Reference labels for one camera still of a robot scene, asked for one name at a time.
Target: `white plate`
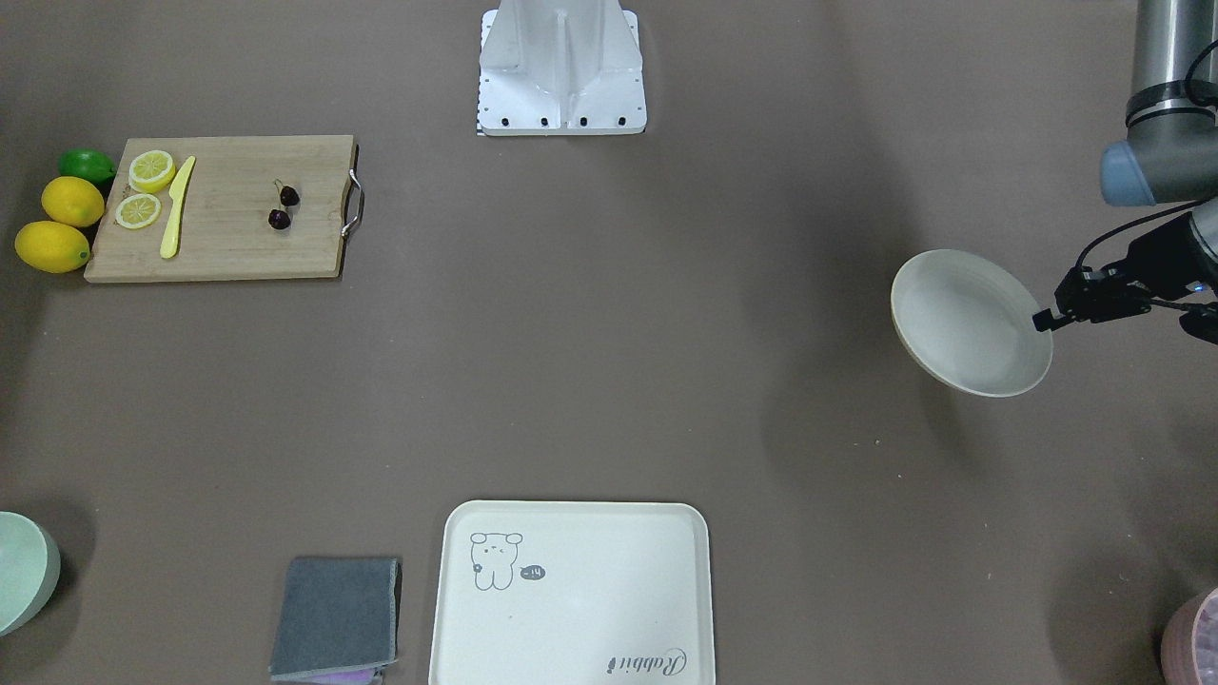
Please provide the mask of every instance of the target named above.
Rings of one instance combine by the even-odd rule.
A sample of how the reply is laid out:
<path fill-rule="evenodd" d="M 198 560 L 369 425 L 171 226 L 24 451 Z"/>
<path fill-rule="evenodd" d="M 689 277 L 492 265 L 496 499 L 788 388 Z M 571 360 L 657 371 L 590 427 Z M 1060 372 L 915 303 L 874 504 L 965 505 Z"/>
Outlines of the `white plate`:
<path fill-rule="evenodd" d="M 931 375 L 966 392 L 1010 397 L 1037 386 L 1054 357 L 1035 297 L 1002 267 L 959 250 L 932 250 L 893 279 L 893 323 Z"/>
<path fill-rule="evenodd" d="M 457 507 L 429 683 L 713 685 L 705 519 L 678 503 Z"/>

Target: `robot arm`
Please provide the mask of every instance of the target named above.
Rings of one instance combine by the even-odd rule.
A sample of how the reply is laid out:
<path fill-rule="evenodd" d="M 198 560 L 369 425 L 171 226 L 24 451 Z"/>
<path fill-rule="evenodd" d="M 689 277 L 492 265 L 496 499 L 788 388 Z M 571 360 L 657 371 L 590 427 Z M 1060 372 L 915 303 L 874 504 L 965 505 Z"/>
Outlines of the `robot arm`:
<path fill-rule="evenodd" d="M 1037 330 L 1068 323 L 1101 323 L 1146 313 L 1183 311 L 1180 327 L 1218 345 L 1218 302 L 1179 303 L 1218 289 L 1218 104 L 1213 67 L 1216 0 L 1139 0 L 1133 95 L 1125 107 L 1125 140 L 1104 152 L 1100 188 L 1114 206 L 1188 202 L 1128 223 L 1094 240 L 1066 272 L 1054 297 L 1062 316 L 1044 310 Z M 1100 241 L 1142 223 L 1191 210 L 1129 244 L 1125 258 L 1094 271 L 1086 254 Z"/>
<path fill-rule="evenodd" d="M 1100 189 L 1113 206 L 1218 195 L 1213 61 L 1190 67 L 1216 38 L 1214 0 L 1139 0 L 1127 139 L 1104 152 Z"/>

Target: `pink container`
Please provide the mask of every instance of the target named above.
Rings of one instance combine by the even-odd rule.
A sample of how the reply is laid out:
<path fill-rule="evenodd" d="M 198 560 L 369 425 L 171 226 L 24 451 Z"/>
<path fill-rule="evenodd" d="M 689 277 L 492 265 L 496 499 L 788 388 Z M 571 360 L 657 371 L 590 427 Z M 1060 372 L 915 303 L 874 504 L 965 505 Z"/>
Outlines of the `pink container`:
<path fill-rule="evenodd" d="M 1175 611 L 1160 647 L 1168 685 L 1218 684 L 1218 590 Z"/>

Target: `bowl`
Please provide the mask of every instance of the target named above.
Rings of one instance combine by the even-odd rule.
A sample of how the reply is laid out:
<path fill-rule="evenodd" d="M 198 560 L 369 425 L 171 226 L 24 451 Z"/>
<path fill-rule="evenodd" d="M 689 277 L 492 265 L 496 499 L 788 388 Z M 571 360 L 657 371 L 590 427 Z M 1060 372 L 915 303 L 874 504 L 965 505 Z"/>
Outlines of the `bowl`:
<path fill-rule="evenodd" d="M 37 523 L 0 512 L 0 635 L 34 617 L 60 580 L 60 548 Z"/>
<path fill-rule="evenodd" d="M 890 305 L 910 356 L 957 390 L 1011 397 L 1049 373 L 1054 339 L 1032 323 L 1035 297 L 983 257 L 960 250 L 915 256 L 896 272 Z"/>
<path fill-rule="evenodd" d="M 1168 685 L 1218 683 L 1218 590 L 1192 597 L 1172 614 L 1160 657 Z"/>

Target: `folded towel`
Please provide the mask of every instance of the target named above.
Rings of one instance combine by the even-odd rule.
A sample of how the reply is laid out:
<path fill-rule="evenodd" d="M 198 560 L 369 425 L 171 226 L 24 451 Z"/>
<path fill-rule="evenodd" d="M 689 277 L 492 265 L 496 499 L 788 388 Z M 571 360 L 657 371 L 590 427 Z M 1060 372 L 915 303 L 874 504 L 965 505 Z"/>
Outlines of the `folded towel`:
<path fill-rule="evenodd" d="M 378 669 L 393 663 L 397 570 L 395 558 L 292 559 L 284 581 L 270 679 L 300 683 L 358 674 L 357 680 L 337 683 L 369 683 Z M 363 679 L 364 672 L 371 672 L 368 679 Z"/>
<path fill-rule="evenodd" d="M 370 685 L 371 683 L 380 683 L 380 670 L 375 668 L 365 668 L 363 670 L 350 670 L 347 673 L 314 675 L 313 678 L 307 678 L 301 683 L 312 683 L 313 685 Z"/>

